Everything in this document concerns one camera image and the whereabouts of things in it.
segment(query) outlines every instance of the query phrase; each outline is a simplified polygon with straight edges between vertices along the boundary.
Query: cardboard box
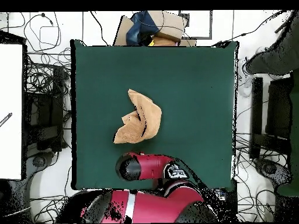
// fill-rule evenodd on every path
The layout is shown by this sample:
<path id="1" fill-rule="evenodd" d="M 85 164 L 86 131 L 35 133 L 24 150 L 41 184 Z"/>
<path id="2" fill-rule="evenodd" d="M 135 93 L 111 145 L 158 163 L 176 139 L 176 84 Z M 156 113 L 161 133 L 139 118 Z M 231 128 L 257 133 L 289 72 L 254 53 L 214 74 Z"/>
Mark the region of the cardboard box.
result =
<path id="1" fill-rule="evenodd" d="M 162 12 L 161 10 L 149 10 L 148 13 L 152 17 L 155 25 L 160 29 L 160 31 L 155 34 L 156 37 L 180 42 L 180 38 L 183 36 L 184 29 L 187 25 L 185 18 L 165 11 Z"/>
<path id="2" fill-rule="evenodd" d="M 175 46 L 175 42 L 172 40 L 168 40 L 167 38 L 154 36 L 152 39 L 154 40 L 153 46 Z"/>
<path id="3" fill-rule="evenodd" d="M 193 47 L 196 46 L 197 40 L 181 40 L 179 46 Z"/>
<path id="4" fill-rule="evenodd" d="M 114 40 L 114 46 L 126 46 L 127 45 L 127 32 L 133 27 L 133 22 L 126 16 L 122 16 L 120 19 L 119 29 Z"/>

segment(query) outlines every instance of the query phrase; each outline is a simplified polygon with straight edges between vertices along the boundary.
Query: green tabletop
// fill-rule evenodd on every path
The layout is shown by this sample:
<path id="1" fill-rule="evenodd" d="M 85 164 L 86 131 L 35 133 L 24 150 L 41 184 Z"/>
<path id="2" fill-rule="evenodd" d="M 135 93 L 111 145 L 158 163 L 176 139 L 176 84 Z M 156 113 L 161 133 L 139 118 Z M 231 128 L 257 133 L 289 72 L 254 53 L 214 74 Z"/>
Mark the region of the green tabletop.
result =
<path id="1" fill-rule="evenodd" d="M 143 151 L 181 158 L 210 188 L 231 187 L 236 43 L 211 47 L 87 47 L 75 41 L 76 189 L 147 189 L 126 182 L 115 164 Z M 158 134 L 137 144 L 114 144 L 122 116 L 134 111 L 128 90 L 162 109 Z"/>

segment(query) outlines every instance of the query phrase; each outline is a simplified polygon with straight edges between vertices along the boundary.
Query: wire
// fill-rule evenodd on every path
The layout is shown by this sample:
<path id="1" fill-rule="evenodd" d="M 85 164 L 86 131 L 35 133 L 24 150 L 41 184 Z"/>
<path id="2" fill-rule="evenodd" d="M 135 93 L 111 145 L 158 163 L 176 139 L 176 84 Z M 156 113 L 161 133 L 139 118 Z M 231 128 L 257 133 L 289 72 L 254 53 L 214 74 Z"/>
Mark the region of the wire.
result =
<path id="1" fill-rule="evenodd" d="M 259 196 L 259 194 L 260 194 L 260 193 L 263 193 L 264 191 L 268 191 L 268 192 L 272 193 L 272 194 L 275 196 L 275 193 L 274 193 L 273 191 L 268 190 L 268 189 L 264 189 L 264 190 L 262 190 L 262 191 L 259 191 L 259 192 L 257 193 L 256 197 L 255 197 L 255 204 L 256 204 L 256 205 L 258 205 L 258 196 Z M 257 212 L 258 212 L 258 214 L 259 214 L 259 217 L 262 219 L 262 221 L 263 221 L 263 222 L 267 222 L 266 220 L 264 220 L 264 219 L 261 217 L 258 208 L 257 208 Z"/>
<path id="2" fill-rule="evenodd" d="M 247 34 L 254 33 L 254 32 L 257 31 L 257 29 L 259 29 L 265 22 L 267 22 L 267 21 L 270 20 L 271 18 L 275 18 L 275 17 L 277 17 L 278 15 L 281 15 L 282 13 L 285 13 L 285 12 L 287 12 L 287 11 L 288 11 L 288 10 L 280 10 L 280 11 L 278 11 L 278 12 L 272 14 L 271 16 L 269 16 L 267 19 L 265 19 L 265 20 L 264 20 L 264 21 L 263 21 L 263 22 L 262 22 L 256 29 L 255 29 L 255 30 L 250 31 L 250 32 L 248 32 L 248 33 L 242 33 L 242 34 L 240 34 L 240 35 L 238 35 L 238 36 L 235 36 L 235 37 L 233 37 L 233 38 L 231 38 L 231 39 L 229 39 L 229 40 L 219 41 L 219 42 L 215 43 L 214 45 L 211 45 L 211 47 L 218 46 L 218 45 L 220 45 L 220 44 L 224 44 L 224 43 L 229 42 L 229 41 L 231 41 L 231 40 L 233 40 L 233 39 L 236 39 L 236 38 L 238 38 L 238 37 L 246 36 Z"/>
<path id="3" fill-rule="evenodd" d="M 83 35 L 84 35 L 84 11 L 82 11 L 82 41 L 83 41 Z"/>
<path id="4" fill-rule="evenodd" d="M 33 222 L 34 223 L 38 223 L 37 221 L 38 221 L 39 217 L 42 214 L 44 214 L 44 213 L 47 213 L 48 216 L 51 218 L 51 220 L 46 220 L 46 221 L 41 222 L 41 223 L 45 223 L 45 222 L 52 222 L 52 223 L 54 223 L 55 222 L 55 220 L 54 220 L 54 218 L 53 218 L 53 216 L 51 215 L 50 212 L 54 211 L 56 213 L 56 215 L 58 215 L 60 211 L 59 211 L 59 209 L 57 207 L 56 202 L 64 202 L 65 200 L 67 200 L 68 197 L 65 197 L 63 195 L 57 195 L 57 196 L 52 196 L 52 197 L 62 197 L 62 198 L 60 198 L 60 199 L 49 199 L 50 202 L 45 207 L 43 207 L 38 214 L 36 214 L 34 216 L 34 218 L 33 218 Z M 50 198 L 50 197 L 34 198 L 34 199 L 30 199 L 30 201 L 35 201 L 35 200 L 43 200 L 43 201 L 45 201 L 46 200 L 45 198 Z"/>
<path id="5" fill-rule="evenodd" d="M 1 28 L 0 30 L 7 29 L 7 32 L 8 32 L 8 29 L 9 29 L 9 28 L 10 28 L 10 29 L 15 29 L 16 27 L 23 27 L 23 26 L 25 25 L 25 17 L 24 17 L 24 15 L 23 15 L 22 12 L 20 12 L 20 14 L 21 14 L 22 17 L 23 17 L 23 24 L 22 24 L 21 26 L 9 27 L 9 25 L 7 25 L 7 27 L 3 27 L 3 28 Z"/>
<path id="6" fill-rule="evenodd" d="M 65 141 L 64 137 L 62 137 L 62 138 L 63 138 L 63 141 L 68 145 L 68 147 L 69 147 L 70 149 L 72 149 L 72 147 L 70 147 L 69 144 Z"/>
<path id="7" fill-rule="evenodd" d="M 4 217 L 7 217 L 7 216 L 13 216 L 13 215 L 22 213 L 22 212 L 24 212 L 24 211 L 27 211 L 27 210 L 30 209 L 30 208 L 31 208 L 31 206 L 28 207 L 28 208 L 26 208 L 26 209 L 23 209 L 23 210 L 21 210 L 21 211 L 17 211 L 17 212 L 15 212 L 15 213 L 12 213 L 12 214 L 9 214 L 9 215 L 5 215 Z"/>
<path id="8" fill-rule="evenodd" d="M 244 112 L 250 110 L 253 106 L 251 106 L 250 108 L 246 109 L 245 111 L 242 111 L 241 113 L 239 113 L 239 114 L 237 115 L 237 117 L 236 117 L 236 120 L 238 119 L 238 117 L 239 117 L 242 113 L 244 113 Z"/>
<path id="9" fill-rule="evenodd" d="M 106 43 L 107 46 L 109 46 L 108 43 L 106 42 L 106 40 L 104 40 L 104 38 L 103 38 L 103 28 L 102 28 L 102 25 L 99 23 L 99 21 L 97 20 L 97 18 L 95 17 L 95 15 L 92 13 L 92 11 L 90 11 L 90 13 L 93 16 L 93 18 L 95 18 L 96 22 L 100 25 L 100 34 L 102 36 L 102 40 Z"/>
<path id="10" fill-rule="evenodd" d="M 25 36 L 25 38 L 27 39 L 27 41 L 28 41 L 28 43 L 30 44 L 30 46 L 31 46 L 31 48 L 32 48 L 33 51 L 35 51 L 35 52 L 38 52 L 38 51 L 42 51 L 42 52 L 44 52 L 44 51 L 46 51 L 46 50 L 53 49 L 53 48 L 55 48 L 55 47 L 58 45 L 58 41 L 59 41 L 59 38 L 60 38 L 60 28 L 59 28 L 59 24 L 58 24 L 58 22 L 57 22 L 57 16 L 56 16 L 56 13 L 55 13 L 55 12 L 54 12 L 54 15 L 55 15 L 55 19 L 56 19 L 56 23 L 57 23 L 57 27 L 58 27 L 58 36 L 57 36 L 56 44 L 53 45 L 53 47 L 50 47 L 50 48 L 45 48 L 45 49 L 41 49 L 41 48 L 40 48 L 41 50 L 35 50 L 35 49 L 33 48 L 32 44 L 31 44 L 30 40 L 27 38 L 27 35 L 26 35 L 26 33 L 25 33 L 25 30 L 26 30 L 28 24 L 31 23 L 31 21 L 32 21 L 34 18 L 38 17 L 38 16 L 47 18 L 47 19 L 50 21 L 50 23 L 53 25 L 52 20 L 49 19 L 49 18 L 48 18 L 47 16 L 45 16 L 44 14 L 39 14 L 39 15 L 35 15 L 35 16 L 31 17 L 31 18 L 29 19 L 29 21 L 26 23 L 23 32 L 24 32 L 24 36 Z M 34 35 L 36 36 L 36 38 L 39 40 L 39 38 L 37 37 L 36 33 L 35 33 L 33 30 L 32 30 L 32 32 L 34 33 Z"/>
<path id="11" fill-rule="evenodd" d="M 232 10 L 232 30 L 231 30 L 231 40 L 234 39 L 234 24 L 235 24 L 235 11 Z"/>
<path id="12" fill-rule="evenodd" d="M 67 184 L 68 184 L 68 178 L 67 178 L 67 182 L 65 184 L 65 187 L 64 187 L 64 194 L 65 196 L 67 197 Z"/>

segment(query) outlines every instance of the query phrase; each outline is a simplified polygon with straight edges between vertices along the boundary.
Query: person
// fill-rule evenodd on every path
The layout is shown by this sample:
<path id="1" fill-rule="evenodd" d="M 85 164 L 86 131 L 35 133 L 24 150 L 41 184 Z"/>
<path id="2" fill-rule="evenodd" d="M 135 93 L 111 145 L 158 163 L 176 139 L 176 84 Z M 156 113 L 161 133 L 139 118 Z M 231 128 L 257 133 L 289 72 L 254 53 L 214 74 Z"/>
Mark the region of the person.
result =
<path id="1" fill-rule="evenodd" d="M 254 74 L 279 79 L 299 68 L 299 10 L 292 10 L 286 26 L 269 48 L 258 49 L 250 59 L 238 61 L 239 92 L 248 97 Z"/>

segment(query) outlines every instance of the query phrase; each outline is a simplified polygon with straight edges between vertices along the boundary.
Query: crumpled towel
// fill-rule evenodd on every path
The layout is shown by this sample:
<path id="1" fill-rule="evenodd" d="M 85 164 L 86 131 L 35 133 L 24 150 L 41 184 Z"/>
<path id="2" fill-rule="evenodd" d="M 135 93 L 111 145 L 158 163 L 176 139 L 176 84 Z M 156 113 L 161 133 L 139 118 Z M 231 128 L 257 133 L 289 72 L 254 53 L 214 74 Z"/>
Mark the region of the crumpled towel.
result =
<path id="1" fill-rule="evenodd" d="M 156 136 L 159 131 L 162 115 L 160 107 L 147 96 L 131 89 L 128 90 L 128 96 L 136 111 L 121 118 L 124 126 L 115 133 L 115 144 L 136 144 Z"/>

